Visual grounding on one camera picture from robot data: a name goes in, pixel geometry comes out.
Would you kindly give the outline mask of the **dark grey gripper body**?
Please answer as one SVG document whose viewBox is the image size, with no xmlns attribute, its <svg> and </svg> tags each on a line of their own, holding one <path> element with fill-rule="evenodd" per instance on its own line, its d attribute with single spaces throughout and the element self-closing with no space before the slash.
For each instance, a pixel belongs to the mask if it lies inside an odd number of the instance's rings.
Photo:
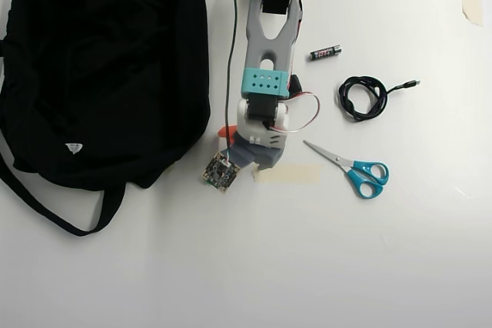
<svg viewBox="0 0 492 328">
<path fill-rule="evenodd" d="M 283 148 L 271 148 L 251 144 L 239 133 L 233 135 L 234 143 L 230 147 L 230 159 L 239 168 L 255 163 L 258 170 L 273 168 L 284 153 Z"/>
</svg>

